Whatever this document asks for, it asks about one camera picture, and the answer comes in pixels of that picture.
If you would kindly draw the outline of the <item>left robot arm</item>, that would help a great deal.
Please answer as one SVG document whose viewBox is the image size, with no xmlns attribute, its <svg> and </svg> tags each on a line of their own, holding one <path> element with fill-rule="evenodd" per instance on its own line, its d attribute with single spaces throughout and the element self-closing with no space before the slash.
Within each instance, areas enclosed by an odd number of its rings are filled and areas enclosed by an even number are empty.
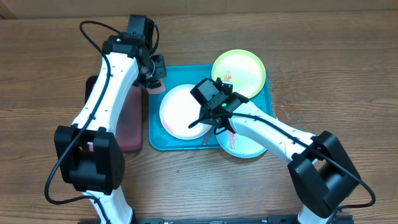
<svg viewBox="0 0 398 224">
<path fill-rule="evenodd" d="M 134 212 L 121 187 L 125 159 L 116 140 L 116 126 L 128 91 L 133 85 L 154 89 L 166 76 L 152 34 L 121 32 L 100 48 L 101 70 L 79 115 L 54 135 L 58 161 L 45 184 L 50 203 L 50 183 L 57 170 L 62 179 L 82 192 L 97 211 L 101 223 L 132 223 Z"/>
</svg>

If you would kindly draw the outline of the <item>white plate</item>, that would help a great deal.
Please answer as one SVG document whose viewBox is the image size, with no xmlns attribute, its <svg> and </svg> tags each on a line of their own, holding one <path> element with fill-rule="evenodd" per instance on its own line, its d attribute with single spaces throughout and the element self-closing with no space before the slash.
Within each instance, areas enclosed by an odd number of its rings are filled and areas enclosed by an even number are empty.
<svg viewBox="0 0 398 224">
<path fill-rule="evenodd" d="M 166 131 L 177 139 L 196 139 L 206 134 L 211 128 L 209 124 L 201 123 L 193 128 L 188 127 L 199 119 L 201 109 L 200 104 L 190 93 L 193 87 L 193 84 L 174 87 L 166 93 L 160 104 L 160 122 Z"/>
</svg>

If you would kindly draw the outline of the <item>light blue plate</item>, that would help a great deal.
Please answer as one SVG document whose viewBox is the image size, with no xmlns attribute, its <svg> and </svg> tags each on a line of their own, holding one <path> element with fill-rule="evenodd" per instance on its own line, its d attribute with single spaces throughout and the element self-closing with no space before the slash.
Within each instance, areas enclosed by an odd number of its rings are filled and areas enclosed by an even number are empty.
<svg viewBox="0 0 398 224">
<path fill-rule="evenodd" d="M 252 139 L 225 131 L 216 136 L 219 145 L 234 157 L 250 159 L 264 154 L 267 149 Z"/>
</svg>

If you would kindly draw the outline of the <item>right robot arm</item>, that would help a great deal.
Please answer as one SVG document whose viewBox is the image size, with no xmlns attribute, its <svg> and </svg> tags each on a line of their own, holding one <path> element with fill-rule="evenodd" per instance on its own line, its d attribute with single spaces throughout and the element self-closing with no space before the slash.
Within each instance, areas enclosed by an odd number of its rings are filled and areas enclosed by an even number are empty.
<svg viewBox="0 0 398 224">
<path fill-rule="evenodd" d="M 200 104 L 199 122 L 247 137 L 287 164 L 303 209 L 299 223 L 328 223 L 358 186 L 359 173 L 338 138 L 290 127 L 233 91 L 231 83 L 203 79 L 190 92 Z"/>
</svg>

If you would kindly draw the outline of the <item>green orange sponge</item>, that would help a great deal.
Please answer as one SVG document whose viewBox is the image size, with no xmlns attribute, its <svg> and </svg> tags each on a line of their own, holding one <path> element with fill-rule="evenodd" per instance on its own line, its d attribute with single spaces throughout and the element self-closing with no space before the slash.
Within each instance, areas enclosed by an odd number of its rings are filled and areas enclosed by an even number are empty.
<svg viewBox="0 0 398 224">
<path fill-rule="evenodd" d="M 165 85 L 163 79 L 160 79 L 157 83 L 152 83 L 151 88 L 146 88 L 148 94 L 156 95 L 165 91 Z"/>
</svg>

